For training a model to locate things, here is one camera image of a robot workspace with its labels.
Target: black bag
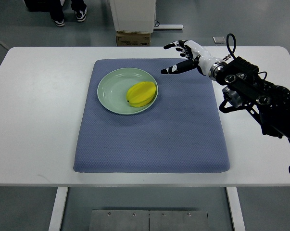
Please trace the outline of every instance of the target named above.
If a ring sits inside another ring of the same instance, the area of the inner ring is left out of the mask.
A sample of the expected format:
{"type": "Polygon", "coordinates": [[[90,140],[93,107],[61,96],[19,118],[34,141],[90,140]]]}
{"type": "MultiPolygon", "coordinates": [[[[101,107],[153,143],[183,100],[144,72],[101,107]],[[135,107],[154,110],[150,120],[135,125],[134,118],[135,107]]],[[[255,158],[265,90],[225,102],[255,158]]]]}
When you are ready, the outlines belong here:
{"type": "Polygon", "coordinates": [[[49,11],[49,1],[50,0],[24,0],[26,7],[30,11],[49,11]]]}

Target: plate rim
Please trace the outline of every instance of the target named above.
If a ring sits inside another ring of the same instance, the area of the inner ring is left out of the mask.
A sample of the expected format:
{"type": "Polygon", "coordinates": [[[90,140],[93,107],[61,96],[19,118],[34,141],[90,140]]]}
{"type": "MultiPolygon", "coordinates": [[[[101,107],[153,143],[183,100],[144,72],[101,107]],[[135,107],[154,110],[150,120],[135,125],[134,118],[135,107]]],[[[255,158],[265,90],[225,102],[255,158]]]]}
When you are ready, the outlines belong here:
{"type": "Polygon", "coordinates": [[[134,115],[134,114],[141,113],[141,112],[145,111],[146,109],[148,109],[149,107],[151,107],[151,105],[155,102],[155,100],[156,100],[156,98],[157,98],[157,96],[158,96],[158,91],[159,91],[158,83],[157,83],[157,81],[155,80],[155,78],[154,78],[150,73],[148,73],[148,72],[145,71],[145,70],[142,70],[142,69],[139,69],[139,68],[135,68],[135,67],[123,67],[123,68],[118,68],[118,69],[116,69],[116,70],[113,70],[113,71],[109,72],[108,74],[106,74],[106,75],[105,75],[105,76],[100,80],[100,82],[99,82],[99,84],[98,84],[98,87],[97,87],[97,97],[98,97],[98,100],[99,100],[99,102],[101,103],[101,105],[102,105],[105,109],[107,109],[108,111],[110,111],[110,112],[112,112],[112,113],[115,113],[115,114],[118,114],[118,115],[129,116],[129,115],[134,115]],[[113,73],[113,72],[115,72],[115,71],[118,71],[118,70],[123,70],[123,69],[136,69],[136,70],[139,70],[139,71],[141,71],[141,72],[146,73],[147,75],[149,75],[149,76],[154,80],[154,84],[155,84],[155,86],[156,86],[155,96],[154,96],[154,99],[152,100],[152,102],[151,102],[147,107],[145,107],[145,108],[143,108],[143,109],[141,109],[141,110],[139,110],[139,111],[132,112],[132,113],[120,113],[120,112],[116,112],[116,111],[110,110],[109,108],[107,108],[107,107],[106,107],[106,106],[101,102],[101,99],[100,99],[100,97],[99,97],[99,88],[100,88],[100,84],[101,84],[101,82],[104,80],[105,77],[107,77],[107,76],[110,75],[111,73],[113,73]]]}

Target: white table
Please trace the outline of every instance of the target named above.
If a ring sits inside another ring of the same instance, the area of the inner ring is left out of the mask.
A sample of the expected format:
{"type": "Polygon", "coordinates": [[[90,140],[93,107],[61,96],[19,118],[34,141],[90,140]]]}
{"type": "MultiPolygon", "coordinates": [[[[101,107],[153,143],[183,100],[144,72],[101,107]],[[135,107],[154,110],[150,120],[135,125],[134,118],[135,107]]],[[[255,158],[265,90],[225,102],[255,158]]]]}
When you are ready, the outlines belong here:
{"type": "MultiPolygon", "coordinates": [[[[226,47],[206,47],[215,57],[226,47]]],[[[237,56],[267,71],[267,80],[290,89],[290,55],[282,47],[237,47],[237,56]]],[[[95,62],[110,58],[178,58],[161,47],[17,47],[0,66],[0,186],[62,186],[53,217],[62,215],[67,186],[290,186],[290,145],[263,136],[245,111],[220,118],[230,170],[207,174],[76,173],[78,132],[95,62]]],[[[222,86],[213,82],[217,105],[222,86]]],[[[234,224],[243,220],[234,217],[234,224]]],[[[56,219],[50,227],[56,227],[56,219]]]]}

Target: yellow fruit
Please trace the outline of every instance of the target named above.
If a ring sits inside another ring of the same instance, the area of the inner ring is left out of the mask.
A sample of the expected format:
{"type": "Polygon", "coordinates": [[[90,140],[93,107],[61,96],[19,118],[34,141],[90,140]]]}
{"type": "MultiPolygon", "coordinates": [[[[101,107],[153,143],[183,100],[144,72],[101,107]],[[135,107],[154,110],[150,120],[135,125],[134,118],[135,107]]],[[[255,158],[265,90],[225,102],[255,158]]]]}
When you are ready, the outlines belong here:
{"type": "Polygon", "coordinates": [[[155,92],[156,85],[153,82],[140,82],[127,91],[126,100],[132,107],[142,107],[153,100],[155,92]]]}

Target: sneaker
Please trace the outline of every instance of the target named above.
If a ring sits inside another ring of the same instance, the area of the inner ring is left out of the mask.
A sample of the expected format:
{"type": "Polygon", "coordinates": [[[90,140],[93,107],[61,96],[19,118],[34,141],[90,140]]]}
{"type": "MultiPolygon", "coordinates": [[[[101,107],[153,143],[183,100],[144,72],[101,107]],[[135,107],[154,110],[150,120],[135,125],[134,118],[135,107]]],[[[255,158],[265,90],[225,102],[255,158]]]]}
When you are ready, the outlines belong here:
{"type": "Polygon", "coordinates": [[[59,21],[55,21],[55,20],[53,20],[53,22],[54,22],[58,27],[62,27],[62,26],[64,26],[64,20],[59,20],[59,21]]]}
{"type": "Polygon", "coordinates": [[[74,11],[74,13],[76,14],[76,19],[79,23],[84,22],[86,19],[87,8],[85,8],[84,11],[74,11]]]}

